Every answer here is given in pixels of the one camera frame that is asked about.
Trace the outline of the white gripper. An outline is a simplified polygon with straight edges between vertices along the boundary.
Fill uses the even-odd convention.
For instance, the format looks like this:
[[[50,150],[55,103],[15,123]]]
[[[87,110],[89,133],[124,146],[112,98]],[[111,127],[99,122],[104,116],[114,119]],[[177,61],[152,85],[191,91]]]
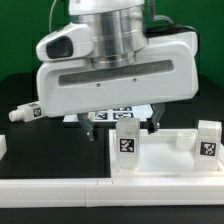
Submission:
[[[152,104],[148,133],[155,133],[165,102],[190,99],[199,89],[194,32],[155,37],[125,67],[93,69],[87,59],[45,62],[37,73],[37,93],[49,117],[78,114],[90,141],[96,139],[87,112]]]

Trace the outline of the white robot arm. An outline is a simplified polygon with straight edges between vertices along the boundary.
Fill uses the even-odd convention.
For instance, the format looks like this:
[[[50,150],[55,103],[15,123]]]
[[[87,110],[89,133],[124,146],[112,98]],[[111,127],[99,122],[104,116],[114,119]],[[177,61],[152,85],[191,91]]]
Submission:
[[[144,0],[69,0],[70,23],[36,47],[37,93],[48,117],[76,114],[90,138],[90,112],[151,104],[153,125],[165,102],[199,89],[193,31],[148,31]]]

